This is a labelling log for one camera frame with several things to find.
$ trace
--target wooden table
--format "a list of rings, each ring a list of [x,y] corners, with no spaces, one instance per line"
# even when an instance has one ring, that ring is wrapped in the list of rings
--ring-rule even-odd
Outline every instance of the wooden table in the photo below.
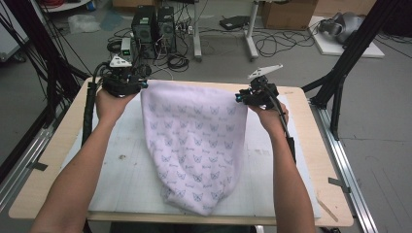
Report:
[[[231,83],[193,83],[238,92],[247,88],[244,84]],[[318,226],[351,226],[353,217],[345,196],[339,186],[328,183],[328,178],[337,179],[330,162],[321,133],[309,108],[303,91],[298,87],[279,86],[281,95],[288,98],[290,111],[293,113],[294,124],[305,155],[307,167],[322,217],[315,220]],[[46,171],[33,170],[15,203],[9,211],[12,218],[34,218],[42,207],[52,183],[59,173],[60,166],[68,151],[72,148],[76,137],[82,128],[83,112],[86,103],[86,84],[73,102],[65,118],[54,133],[48,147],[39,162],[49,165]],[[188,215],[158,215],[132,213],[89,212],[90,220],[109,221],[151,221],[175,223],[214,223],[214,224],[250,224],[276,225],[274,217],[261,216],[188,216]]]

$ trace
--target cloth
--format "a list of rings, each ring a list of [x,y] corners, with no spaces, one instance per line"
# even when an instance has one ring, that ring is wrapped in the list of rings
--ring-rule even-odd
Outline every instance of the cloth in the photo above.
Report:
[[[141,91],[147,146],[166,203],[207,216],[236,186],[247,106],[234,93],[149,81]]]

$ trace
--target person's right arm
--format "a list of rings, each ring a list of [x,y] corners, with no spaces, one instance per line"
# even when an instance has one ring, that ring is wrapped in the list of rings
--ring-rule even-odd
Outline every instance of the person's right arm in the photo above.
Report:
[[[278,112],[250,106],[268,132],[273,148],[273,198],[277,232],[315,232],[313,209],[292,159]]]

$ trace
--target person's left arm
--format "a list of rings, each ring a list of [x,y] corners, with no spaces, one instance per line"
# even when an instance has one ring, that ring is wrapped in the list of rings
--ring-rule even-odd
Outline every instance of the person's left arm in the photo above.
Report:
[[[57,176],[30,232],[82,232],[110,134],[133,97],[116,98],[105,90],[99,91],[96,97],[99,122],[79,152]]]

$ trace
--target butterfly pattern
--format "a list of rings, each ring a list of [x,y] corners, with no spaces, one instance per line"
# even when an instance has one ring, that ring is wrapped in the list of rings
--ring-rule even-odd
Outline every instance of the butterfly pattern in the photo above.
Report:
[[[235,103],[232,93],[227,101],[192,102],[154,86],[141,95],[148,149],[164,185],[160,194],[184,210],[209,215],[239,178],[233,171],[243,150],[238,139],[245,130],[247,107]],[[176,93],[188,98],[185,92]]]

